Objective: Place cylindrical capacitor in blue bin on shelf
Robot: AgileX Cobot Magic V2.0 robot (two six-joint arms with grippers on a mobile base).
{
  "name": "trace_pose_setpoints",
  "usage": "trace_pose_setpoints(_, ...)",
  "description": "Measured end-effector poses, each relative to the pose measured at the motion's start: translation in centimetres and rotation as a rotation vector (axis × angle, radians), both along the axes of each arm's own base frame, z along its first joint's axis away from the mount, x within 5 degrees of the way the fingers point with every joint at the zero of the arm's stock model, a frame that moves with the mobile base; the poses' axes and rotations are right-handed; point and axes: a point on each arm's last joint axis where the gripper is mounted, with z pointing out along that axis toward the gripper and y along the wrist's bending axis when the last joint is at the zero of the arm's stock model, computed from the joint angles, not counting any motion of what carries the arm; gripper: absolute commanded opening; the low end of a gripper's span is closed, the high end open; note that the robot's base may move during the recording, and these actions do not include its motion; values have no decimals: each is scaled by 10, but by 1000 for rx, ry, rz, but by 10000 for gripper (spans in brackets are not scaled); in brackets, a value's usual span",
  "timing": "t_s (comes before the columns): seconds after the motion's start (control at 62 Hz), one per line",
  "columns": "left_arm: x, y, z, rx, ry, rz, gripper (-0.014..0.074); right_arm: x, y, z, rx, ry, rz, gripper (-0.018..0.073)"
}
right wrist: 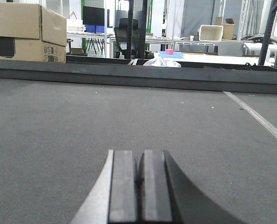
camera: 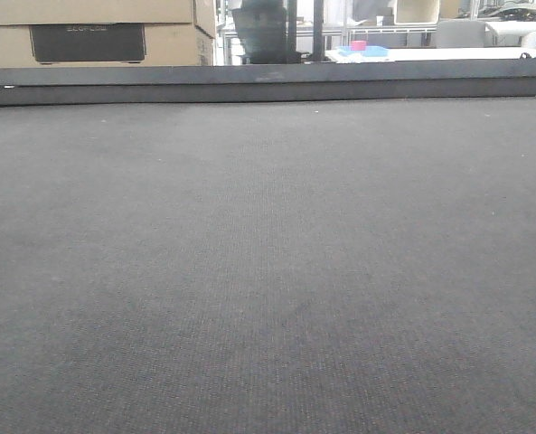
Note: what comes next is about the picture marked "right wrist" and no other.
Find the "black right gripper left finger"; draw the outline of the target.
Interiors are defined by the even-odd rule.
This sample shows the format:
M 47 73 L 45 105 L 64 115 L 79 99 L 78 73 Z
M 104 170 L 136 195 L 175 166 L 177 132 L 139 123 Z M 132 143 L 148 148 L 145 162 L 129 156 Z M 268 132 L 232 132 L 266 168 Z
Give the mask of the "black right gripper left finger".
M 109 150 L 93 188 L 72 224 L 135 224 L 138 222 L 133 152 Z

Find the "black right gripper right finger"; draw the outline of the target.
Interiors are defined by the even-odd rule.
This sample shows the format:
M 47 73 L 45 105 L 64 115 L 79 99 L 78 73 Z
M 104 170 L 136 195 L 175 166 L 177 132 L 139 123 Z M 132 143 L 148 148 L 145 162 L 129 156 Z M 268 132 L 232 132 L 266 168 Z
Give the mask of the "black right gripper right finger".
M 145 150 L 139 166 L 141 224 L 241 224 L 204 194 L 168 151 Z

